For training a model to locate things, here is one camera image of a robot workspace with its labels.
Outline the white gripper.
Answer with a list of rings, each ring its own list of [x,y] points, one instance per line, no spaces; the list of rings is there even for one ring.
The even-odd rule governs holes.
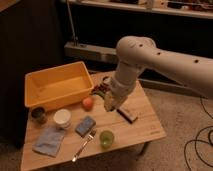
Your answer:
[[[104,108],[107,112],[118,109],[128,98],[136,86],[136,83],[125,85],[117,81],[115,78],[110,78],[109,90],[105,94]]]

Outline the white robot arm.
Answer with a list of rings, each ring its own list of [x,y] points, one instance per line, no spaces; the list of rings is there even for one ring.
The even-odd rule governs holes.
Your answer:
[[[107,112],[119,108],[134,90],[137,78],[146,68],[213,99],[213,59],[162,50],[148,37],[125,36],[116,45],[119,58],[105,95]]]

